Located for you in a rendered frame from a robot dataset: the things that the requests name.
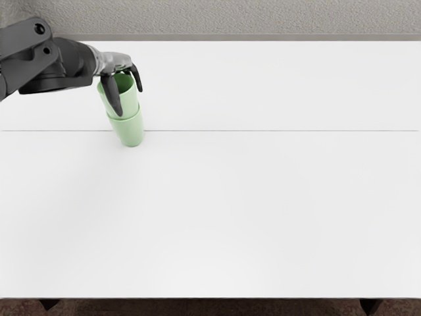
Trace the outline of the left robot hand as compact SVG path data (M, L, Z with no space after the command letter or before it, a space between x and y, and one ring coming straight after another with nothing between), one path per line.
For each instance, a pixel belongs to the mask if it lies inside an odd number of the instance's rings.
M123 72L127 75L133 75L139 92L143 91L139 72L129 55L117 52L100 52L94 47L90 47L95 57L96 67L93 75L99 76L103 91L114 112L119 116L123 116L120 96L116 80L113 74Z

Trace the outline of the light green cup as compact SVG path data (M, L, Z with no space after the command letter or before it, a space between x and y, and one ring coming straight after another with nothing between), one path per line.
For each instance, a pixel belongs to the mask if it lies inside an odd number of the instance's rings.
M140 107L130 118L115 119L107 114L108 120L113 131L116 133L120 142L127 147L138 146L144 138L143 117Z
M119 92L122 116L120 117L115 113L107 101L102 84L99 82L97 84L97 91L99 92L100 98L105 106L106 113L110 118L115 120L130 119L139 111L136 83L131 75L127 75L122 72L116 73L113 78L116 81Z

